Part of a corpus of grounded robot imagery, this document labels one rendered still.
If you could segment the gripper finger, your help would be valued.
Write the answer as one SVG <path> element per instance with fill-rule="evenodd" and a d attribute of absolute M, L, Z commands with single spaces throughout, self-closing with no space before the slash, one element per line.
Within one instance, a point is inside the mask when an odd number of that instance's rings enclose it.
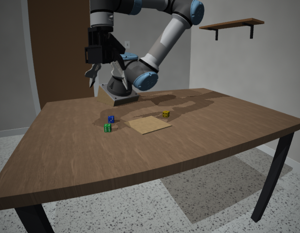
<path fill-rule="evenodd" d="M 97 77 L 97 72 L 100 70 L 101 64 L 93 64 L 92 68 L 85 73 L 85 77 L 90 78 L 89 86 L 92 87 L 92 85 L 95 82 L 95 78 Z"/>
<path fill-rule="evenodd" d="M 111 66 L 113 68 L 111 73 L 115 78 L 122 79 L 124 87 L 126 88 L 126 90 L 128 90 L 124 60 L 117 50 L 114 52 L 115 52 L 115 56 L 114 56 L 114 62 L 111 62 Z"/>

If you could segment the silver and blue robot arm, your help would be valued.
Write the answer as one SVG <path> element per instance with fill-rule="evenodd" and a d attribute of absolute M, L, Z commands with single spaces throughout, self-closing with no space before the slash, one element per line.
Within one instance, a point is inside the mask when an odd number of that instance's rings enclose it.
<path fill-rule="evenodd" d="M 204 5 L 198 0 L 90 0 L 90 26 L 114 26 L 114 12 L 137 15 L 141 8 L 157 9 L 172 16 L 172 20 L 158 37 L 145 57 L 125 52 L 125 48 L 111 34 L 108 41 L 115 46 L 125 64 L 128 90 L 122 79 L 111 77 L 107 90 L 116 96 L 132 93 L 132 84 L 147 91 L 158 81 L 159 65 L 186 29 L 199 25 L 204 16 Z"/>

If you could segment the yellow die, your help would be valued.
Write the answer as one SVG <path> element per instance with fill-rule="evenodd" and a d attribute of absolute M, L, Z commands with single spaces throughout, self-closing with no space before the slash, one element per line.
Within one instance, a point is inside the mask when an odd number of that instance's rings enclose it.
<path fill-rule="evenodd" d="M 163 117 L 168 118 L 169 117 L 169 111 L 163 111 Z"/>

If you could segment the tan flat mat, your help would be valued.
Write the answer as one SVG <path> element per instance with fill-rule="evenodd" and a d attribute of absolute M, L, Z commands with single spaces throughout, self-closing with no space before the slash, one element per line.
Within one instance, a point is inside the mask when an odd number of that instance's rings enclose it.
<path fill-rule="evenodd" d="M 153 116 L 139 118 L 124 123 L 142 135 L 172 126 Z"/>

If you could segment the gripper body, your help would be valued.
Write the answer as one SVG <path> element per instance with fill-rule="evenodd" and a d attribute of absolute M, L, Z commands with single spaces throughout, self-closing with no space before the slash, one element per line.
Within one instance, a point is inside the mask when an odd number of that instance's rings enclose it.
<path fill-rule="evenodd" d="M 85 47 L 85 63 L 107 64 L 114 61 L 117 49 L 108 41 L 108 33 L 113 32 L 111 26 L 95 26 L 88 28 L 88 47 Z M 95 48 L 96 47 L 96 48 Z M 88 60 L 86 58 L 88 54 Z"/>

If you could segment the green die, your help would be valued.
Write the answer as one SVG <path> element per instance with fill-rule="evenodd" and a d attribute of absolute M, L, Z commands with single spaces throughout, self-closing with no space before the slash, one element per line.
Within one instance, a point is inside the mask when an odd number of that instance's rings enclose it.
<path fill-rule="evenodd" d="M 111 132 L 112 128 L 111 128 L 111 124 L 104 124 L 104 132 Z"/>

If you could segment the blue die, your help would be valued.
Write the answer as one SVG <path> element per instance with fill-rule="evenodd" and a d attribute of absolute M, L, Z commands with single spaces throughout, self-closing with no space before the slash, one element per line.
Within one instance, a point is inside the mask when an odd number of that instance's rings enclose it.
<path fill-rule="evenodd" d="M 114 123 L 114 116 L 108 116 L 108 123 Z"/>

